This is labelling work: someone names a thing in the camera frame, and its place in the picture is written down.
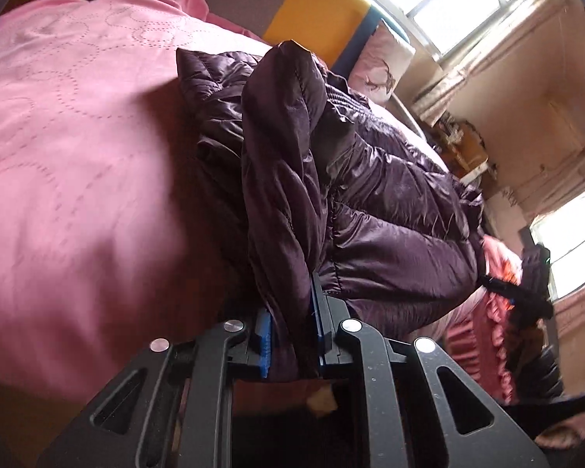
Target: metal rivet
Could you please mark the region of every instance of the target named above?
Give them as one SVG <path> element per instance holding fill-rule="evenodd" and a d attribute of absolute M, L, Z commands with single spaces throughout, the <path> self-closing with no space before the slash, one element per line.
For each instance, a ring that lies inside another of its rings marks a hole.
<path fill-rule="evenodd" d="M 164 352 L 169 348 L 169 341 L 164 337 L 159 337 L 150 343 L 150 350 L 152 352 Z"/>
<path fill-rule="evenodd" d="M 228 320 L 223 324 L 223 329 L 228 331 L 228 333 L 237 333 L 238 331 L 242 331 L 244 326 L 240 320 Z"/>
<path fill-rule="evenodd" d="M 347 318 L 342 321 L 342 328 L 348 333 L 357 333 L 357 331 L 362 329 L 362 322 L 354 318 Z"/>
<path fill-rule="evenodd" d="M 435 350 L 435 341 L 430 337 L 420 337 L 413 344 L 418 352 L 430 354 Z"/>

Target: pillowcase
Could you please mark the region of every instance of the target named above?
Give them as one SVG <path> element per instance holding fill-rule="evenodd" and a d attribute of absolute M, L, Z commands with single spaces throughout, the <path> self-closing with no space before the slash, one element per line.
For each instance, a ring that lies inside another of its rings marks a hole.
<path fill-rule="evenodd" d="M 381 20 L 349 74 L 349 86 L 373 102 L 384 105 L 415 52 L 416 49 Z"/>

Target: curtain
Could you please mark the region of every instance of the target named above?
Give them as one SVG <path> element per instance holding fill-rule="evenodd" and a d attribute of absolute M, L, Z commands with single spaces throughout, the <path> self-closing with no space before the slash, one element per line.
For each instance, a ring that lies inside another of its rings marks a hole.
<path fill-rule="evenodd" d="M 565 160 L 546 175 L 514 191 L 518 204 L 531 222 L 537 216 L 546 215 L 585 191 L 585 148 Z"/>
<path fill-rule="evenodd" d="M 414 113 L 434 125 L 468 79 L 486 70 L 513 50 L 542 23 L 556 15 L 565 0 L 519 0 L 505 19 L 489 32 L 430 89 L 423 91 L 412 106 Z"/>
<path fill-rule="evenodd" d="M 585 322 L 585 285 L 554 303 L 559 338 Z"/>

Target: white curtain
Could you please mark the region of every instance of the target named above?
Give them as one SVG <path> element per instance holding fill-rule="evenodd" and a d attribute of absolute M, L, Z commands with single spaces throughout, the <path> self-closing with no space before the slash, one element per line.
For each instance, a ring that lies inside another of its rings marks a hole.
<path fill-rule="evenodd" d="M 556 15 L 565 0 L 519 0 L 505 19 L 490 31 L 432 88 L 426 89 L 412 105 L 418 117 L 434 125 L 468 79 L 504 57 L 526 36 Z"/>
<path fill-rule="evenodd" d="M 555 302 L 555 320 L 559 338 L 585 323 L 585 285 Z"/>

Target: wooden floor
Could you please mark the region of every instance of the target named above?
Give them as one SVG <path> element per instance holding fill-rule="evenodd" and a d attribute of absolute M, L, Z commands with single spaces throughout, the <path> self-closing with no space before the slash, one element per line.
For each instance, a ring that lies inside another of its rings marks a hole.
<path fill-rule="evenodd" d="M 33 468 L 42 450 L 81 407 L 0 386 L 0 439 L 26 468 Z"/>

